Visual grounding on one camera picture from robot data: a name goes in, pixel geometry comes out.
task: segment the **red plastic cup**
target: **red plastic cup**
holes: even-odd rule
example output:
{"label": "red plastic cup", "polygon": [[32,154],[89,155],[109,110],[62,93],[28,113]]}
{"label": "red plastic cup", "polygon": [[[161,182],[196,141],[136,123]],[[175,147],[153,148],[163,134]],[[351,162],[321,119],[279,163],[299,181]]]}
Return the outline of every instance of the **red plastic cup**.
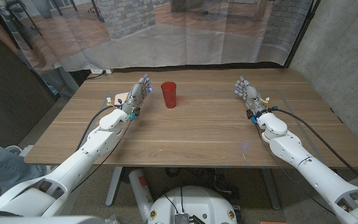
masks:
{"label": "red plastic cup", "polygon": [[174,108],[177,105],[177,85],[174,82],[165,82],[161,85],[165,106]]}

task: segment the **black cable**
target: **black cable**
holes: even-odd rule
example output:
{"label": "black cable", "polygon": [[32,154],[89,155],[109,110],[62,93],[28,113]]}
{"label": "black cable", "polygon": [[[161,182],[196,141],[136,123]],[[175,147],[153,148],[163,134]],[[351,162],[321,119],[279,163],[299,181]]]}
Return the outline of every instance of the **black cable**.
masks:
{"label": "black cable", "polygon": [[264,140],[262,139],[262,137],[260,136],[260,132],[259,132],[259,128],[258,126],[255,124],[256,130],[258,130],[258,135],[260,140],[262,141],[262,144],[265,146],[266,151],[269,153],[269,155],[272,157],[272,159],[274,160],[274,162],[276,162],[276,164],[279,166],[279,168],[284,172],[284,174],[303,192],[305,193],[305,195],[307,195],[310,199],[312,199],[314,202],[316,202],[318,205],[320,205],[323,209],[327,210],[327,212],[335,215],[332,211],[330,211],[328,208],[326,208],[324,205],[321,205],[316,199],[314,199],[311,195],[309,195],[308,193],[306,193],[305,190],[303,190],[303,188],[301,186],[299,186],[295,180],[293,180],[290,175],[285,172],[285,170],[283,169],[283,167],[277,162],[276,158],[273,157],[272,153],[267,149]]}
{"label": "black cable", "polygon": [[103,70],[102,73],[100,73],[99,75],[96,75],[95,77],[86,78],[86,80],[93,80],[93,79],[96,79],[96,78],[98,78],[98,77],[100,77],[100,76],[102,76],[102,75],[104,75],[104,74],[106,74],[106,71],[105,71],[105,70]]}
{"label": "black cable", "polygon": [[177,207],[173,204],[173,202],[171,201],[171,200],[169,200],[169,198],[167,197],[167,195],[166,194],[164,194],[165,195],[165,197],[168,199],[168,201],[169,202],[171,202],[171,204],[173,205],[173,207],[175,208],[175,210],[177,211],[177,215],[179,214],[179,212],[178,212],[178,209],[177,209]]}
{"label": "black cable", "polygon": [[285,110],[281,110],[281,109],[274,109],[271,108],[271,111],[279,111],[285,114],[288,114],[292,117],[294,117],[295,119],[297,119],[298,121],[302,122],[304,125],[306,125],[306,127],[308,127],[310,129],[311,132],[313,132],[313,134],[315,134],[317,136],[318,139],[320,139],[321,142],[324,143],[324,145],[327,146],[327,148],[333,152],[333,154],[340,160],[342,161],[353,173],[355,173],[356,176],[358,176],[358,171],[355,170],[350,164],[348,164],[308,123],[306,123],[306,121],[303,121],[302,119],[300,119],[299,117],[295,116],[294,114],[291,114],[290,112],[287,112]]}
{"label": "black cable", "polygon": [[181,212],[183,212],[183,214],[185,213],[185,209],[183,208],[183,194],[181,192],[181,187],[180,186],[180,200],[181,200]]}
{"label": "black cable", "polygon": [[116,147],[114,147],[114,149],[111,150],[110,154],[97,166],[97,168],[96,168],[94,171],[92,171],[92,173],[91,173],[90,175],[88,175],[88,176],[85,178],[85,180],[83,180],[80,184],[78,184],[78,185],[71,191],[72,193],[73,193],[73,191],[74,191],[75,189],[77,189],[79,186],[81,186],[81,184],[83,184],[86,180],[88,180],[88,178],[91,177],[92,174],[99,169],[99,167],[107,160],[107,158],[110,157],[110,155],[112,154],[112,152],[114,152],[114,150],[117,148],[118,144],[119,144],[119,143],[121,142],[121,140],[124,138],[125,133],[126,133],[126,132],[124,132],[124,134],[122,135],[122,138],[117,142]]}
{"label": "black cable", "polygon": [[86,129],[85,129],[85,131],[84,131],[84,134],[82,135],[81,140],[80,140],[80,142],[78,143],[78,146],[77,146],[77,148],[75,149],[75,151],[78,151],[78,150],[80,149],[81,143],[82,143],[82,141],[84,140],[85,135],[86,135],[86,133],[88,132],[89,128],[91,127],[92,122],[99,116],[99,114],[101,114],[103,111],[105,111],[105,110],[107,110],[107,109],[109,109],[109,108],[112,108],[112,107],[114,107],[114,106],[107,106],[107,107],[101,109],[99,112],[97,112],[97,113],[93,116],[93,118],[92,118],[91,121],[89,122],[88,126],[86,127]]}

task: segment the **white robotic arm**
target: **white robotic arm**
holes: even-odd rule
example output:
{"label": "white robotic arm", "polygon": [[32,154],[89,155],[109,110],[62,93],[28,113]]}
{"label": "white robotic arm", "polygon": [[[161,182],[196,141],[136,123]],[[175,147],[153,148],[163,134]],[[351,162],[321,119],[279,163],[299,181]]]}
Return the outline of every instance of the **white robotic arm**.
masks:
{"label": "white robotic arm", "polygon": [[358,187],[346,182],[313,157],[301,145],[300,139],[287,130],[287,125],[269,113],[260,100],[259,92],[247,80],[241,77],[235,86],[235,93],[246,101],[248,118],[265,130],[262,138],[270,144],[272,152],[302,174],[341,223],[358,224]]}
{"label": "white robotic arm", "polygon": [[147,75],[136,83],[121,110],[101,118],[99,126],[89,133],[86,142],[53,172],[20,183],[0,197],[0,212],[24,217],[59,215],[73,189],[88,173],[93,163],[110,153],[124,136],[130,120],[139,115],[139,106],[151,84]]}

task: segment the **table leg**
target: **table leg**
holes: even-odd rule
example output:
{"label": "table leg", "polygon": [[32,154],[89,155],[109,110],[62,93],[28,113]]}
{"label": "table leg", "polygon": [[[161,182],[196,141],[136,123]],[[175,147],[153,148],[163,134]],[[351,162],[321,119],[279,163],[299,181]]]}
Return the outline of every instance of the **table leg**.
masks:
{"label": "table leg", "polygon": [[274,210],[281,209],[281,203],[280,203],[280,199],[278,198],[276,184],[273,180],[272,170],[261,169],[260,173],[262,174],[262,178],[264,179],[267,193],[270,197],[270,201],[272,202],[273,209]]}
{"label": "table leg", "polygon": [[115,167],[112,172],[109,192],[106,197],[106,205],[111,206],[116,198],[123,167]]}
{"label": "table leg", "polygon": [[74,7],[74,10],[76,10],[76,11],[77,11],[77,7],[75,6],[74,1],[73,1],[73,0],[70,0],[70,2],[71,2],[71,5]]}
{"label": "table leg", "polygon": [[60,8],[59,8],[59,6],[57,5],[57,3],[56,3],[56,0],[52,0],[52,2],[53,2],[53,4],[55,5],[55,7],[56,7],[56,9],[57,9],[57,12],[59,12],[59,15],[63,15],[62,14],[62,12],[61,12],[61,10],[60,10]]}
{"label": "table leg", "polygon": [[265,15],[268,0],[259,0],[258,8],[254,15],[254,21],[258,21]]}

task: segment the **wooden table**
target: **wooden table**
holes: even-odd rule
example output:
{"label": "wooden table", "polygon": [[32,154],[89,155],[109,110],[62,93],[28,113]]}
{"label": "wooden table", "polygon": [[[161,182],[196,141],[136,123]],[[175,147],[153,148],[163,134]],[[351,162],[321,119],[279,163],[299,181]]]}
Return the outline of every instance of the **wooden table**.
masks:
{"label": "wooden table", "polygon": [[[140,117],[133,120],[105,164],[278,167],[261,143],[255,125],[246,118],[246,104],[233,93],[234,84],[242,75],[263,98],[270,97],[269,106],[277,105],[304,119],[350,165],[358,168],[358,139],[296,70],[155,71],[158,72],[116,70],[112,75],[84,82],[25,161],[38,165],[62,163],[74,152],[90,119],[106,106],[106,97],[114,98],[118,93],[129,91],[144,73],[148,73],[153,92],[147,96]],[[177,84],[177,106],[173,109],[164,105],[160,85],[166,81]],[[286,114],[275,114],[300,137],[312,155],[329,167],[345,167],[304,125]]]}

